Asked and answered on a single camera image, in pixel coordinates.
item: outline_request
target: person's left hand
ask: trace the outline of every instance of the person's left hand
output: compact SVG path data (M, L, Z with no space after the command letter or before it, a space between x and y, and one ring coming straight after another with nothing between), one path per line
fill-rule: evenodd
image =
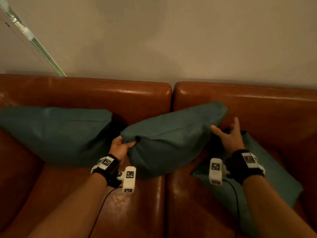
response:
M136 141L124 144L122 137L118 136L112 141L109 154L115 156L122 164L127 156L128 148L132 148L135 144Z

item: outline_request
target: wrist-mounted device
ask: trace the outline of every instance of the wrist-mounted device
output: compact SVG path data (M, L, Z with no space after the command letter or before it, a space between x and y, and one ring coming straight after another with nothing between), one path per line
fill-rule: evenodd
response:
M135 188L136 168L127 166L125 171L118 171L120 160L108 154L101 158L91 169L91 174L99 173L107 180L107 185L118 188L123 181L122 192L133 193Z
M222 185L224 178L232 178L241 185L252 175L264 177L265 169L258 163L257 157L247 149L241 149L232 154L223 164L222 159L212 158L209 167L209 180L214 185Z

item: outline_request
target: green cushion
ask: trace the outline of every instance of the green cushion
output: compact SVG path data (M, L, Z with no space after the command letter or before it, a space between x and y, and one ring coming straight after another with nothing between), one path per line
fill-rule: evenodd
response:
M188 164L210 140L210 125L218 126L227 108L213 102L143 120L121 132L138 178L153 178Z
M242 132L245 147L253 153L259 160L259 163L265 168L265 178L270 185L280 195L280 197L291 207L295 205L303 188L264 148L262 148L252 137L245 131ZM209 182L209 165L211 158L220 158L226 160L228 155L224 151L221 141L214 136L211 142L211 156L204 160L196 170L193 176L198 177L214 194L214 196L234 215L237 217L237 205L235 193L227 182L223 186L212 185ZM255 224L252 221L247 201L244 196L242 186L233 179L226 178L236 189L239 208L240 208L240 227L251 237L259 237Z
M2 107L0 125L42 160L92 167L119 135L104 109Z

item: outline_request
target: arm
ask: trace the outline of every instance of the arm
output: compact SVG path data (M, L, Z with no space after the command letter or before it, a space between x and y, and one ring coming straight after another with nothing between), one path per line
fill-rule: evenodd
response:
M109 153L121 160L135 142L123 144L121 136L115 138ZM32 231L28 238L87 238L107 195L107 181L92 174L78 190L70 194L48 217Z
M216 126L211 126L230 156L235 151L245 149L238 118L235 118L231 127L233 131L228 135ZM251 175L242 181L241 177L233 178L243 186L252 218L262 237L317 238L317 234L282 200L263 176Z

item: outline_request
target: leather sofa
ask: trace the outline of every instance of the leather sofa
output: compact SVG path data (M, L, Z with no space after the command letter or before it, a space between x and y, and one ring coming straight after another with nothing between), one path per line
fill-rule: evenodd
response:
M0 106L105 108L127 125L168 113L171 104L177 111L215 100L229 108L222 128L238 116L241 128L301 182L295 211L316 229L316 90L179 82L172 97L167 83L0 75ZM234 219L190 176L208 154L207 146L180 170L137 180L132 195L114 191L91 237L233 237ZM0 129L0 238L26 237L89 173L45 164Z

